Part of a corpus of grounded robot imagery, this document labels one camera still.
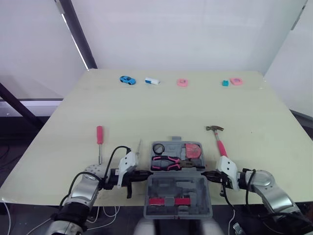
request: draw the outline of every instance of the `screwdriver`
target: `screwdriver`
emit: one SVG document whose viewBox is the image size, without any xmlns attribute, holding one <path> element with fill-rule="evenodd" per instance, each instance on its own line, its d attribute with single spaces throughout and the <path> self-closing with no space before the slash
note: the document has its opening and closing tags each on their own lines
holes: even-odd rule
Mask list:
<svg viewBox="0 0 313 235">
<path fill-rule="evenodd" d="M 97 126 L 97 144 L 99 145 L 99 164 L 102 164 L 101 147 L 103 144 L 103 127 Z"/>
</svg>

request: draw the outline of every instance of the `toolbox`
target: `toolbox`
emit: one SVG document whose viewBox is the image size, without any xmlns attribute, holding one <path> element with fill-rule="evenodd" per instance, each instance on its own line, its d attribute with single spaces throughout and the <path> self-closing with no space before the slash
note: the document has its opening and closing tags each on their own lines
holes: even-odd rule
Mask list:
<svg viewBox="0 0 313 235">
<path fill-rule="evenodd" d="M 194 141 L 156 141 L 151 150 L 144 216 L 147 219 L 212 217 L 202 145 Z"/>
</svg>

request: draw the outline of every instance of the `black pole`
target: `black pole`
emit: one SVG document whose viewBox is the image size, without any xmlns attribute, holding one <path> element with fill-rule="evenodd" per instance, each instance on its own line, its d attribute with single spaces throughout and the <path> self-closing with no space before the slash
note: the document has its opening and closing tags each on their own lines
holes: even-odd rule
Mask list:
<svg viewBox="0 0 313 235">
<path fill-rule="evenodd" d="M 84 58 L 84 61 L 88 69 L 97 69 L 96 62 L 92 56 L 90 47 L 84 35 L 83 29 L 77 18 L 74 6 L 71 0 L 54 0 L 57 3 L 57 6 L 61 13 L 64 15 L 65 20 L 67 21 L 68 28 Z"/>
<path fill-rule="evenodd" d="M 43 122 L 33 115 L 12 93 L 10 93 L 4 85 L 0 83 L 0 96 L 19 112 L 28 122 L 36 126 L 39 130 L 43 127 Z"/>
</svg>

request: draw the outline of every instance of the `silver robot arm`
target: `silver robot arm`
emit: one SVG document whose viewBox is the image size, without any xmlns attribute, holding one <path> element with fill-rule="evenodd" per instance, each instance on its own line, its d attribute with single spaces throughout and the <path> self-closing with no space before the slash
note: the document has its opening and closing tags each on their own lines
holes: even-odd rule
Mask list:
<svg viewBox="0 0 313 235">
<path fill-rule="evenodd" d="M 87 230 L 85 222 L 101 189 L 110 190 L 114 185 L 118 188 L 127 186 L 128 198 L 131 197 L 131 182 L 143 181 L 151 174 L 147 171 L 134 171 L 138 164 L 134 152 L 127 152 L 120 160 L 118 169 L 111 169 L 104 179 L 106 166 L 90 165 L 84 172 L 82 180 L 71 190 L 62 202 L 59 211 L 52 216 L 54 220 L 46 231 L 46 235 L 81 235 Z"/>
<path fill-rule="evenodd" d="M 221 180 L 227 178 L 228 188 L 236 191 L 248 188 L 249 191 L 258 194 L 269 215 L 271 214 L 270 216 L 276 223 L 285 228 L 288 233 L 313 234 L 312 224 L 304 217 L 292 199 L 276 184 L 273 175 L 268 171 L 257 170 L 253 174 L 253 171 L 244 169 L 239 172 L 236 164 L 226 156 L 220 157 L 216 168 L 222 175 Z"/>
</svg>

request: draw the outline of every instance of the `table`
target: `table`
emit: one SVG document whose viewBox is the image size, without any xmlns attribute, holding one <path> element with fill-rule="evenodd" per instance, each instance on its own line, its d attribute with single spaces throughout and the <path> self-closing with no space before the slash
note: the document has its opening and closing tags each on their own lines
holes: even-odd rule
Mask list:
<svg viewBox="0 0 313 235">
<path fill-rule="evenodd" d="M 137 83 L 121 83 L 122 75 Z M 161 84 L 146 84 L 145 77 Z M 243 85 L 223 87 L 232 77 L 242 78 Z M 188 87 L 177 86 L 179 78 L 189 79 Z M 221 126 L 220 138 L 238 169 L 267 170 L 294 201 L 313 200 L 312 141 L 259 72 L 152 70 L 87 71 L 12 170 L 0 198 L 58 205 L 76 173 L 98 162 L 97 125 L 105 127 L 104 164 L 115 147 L 136 150 L 142 139 L 137 169 L 149 169 L 153 141 L 171 136 L 202 143 L 208 169 L 214 169 L 219 152 L 213 132 L 204 127 Z M 124 155 L 118 150 L 111 167 Z M 209 188 L 212 204 L 225 204 L 220 185 Z M 102 190 L 95 206 L 142 206 L 145 190 L 145 182 L 133 183 L 132 199 L 126 199 L 126 188 Z M 232 203 L 244 203 L 243 190 L 227 194 Z M 253 193 L 249 201 L 261 203 Z"/>
</svg>

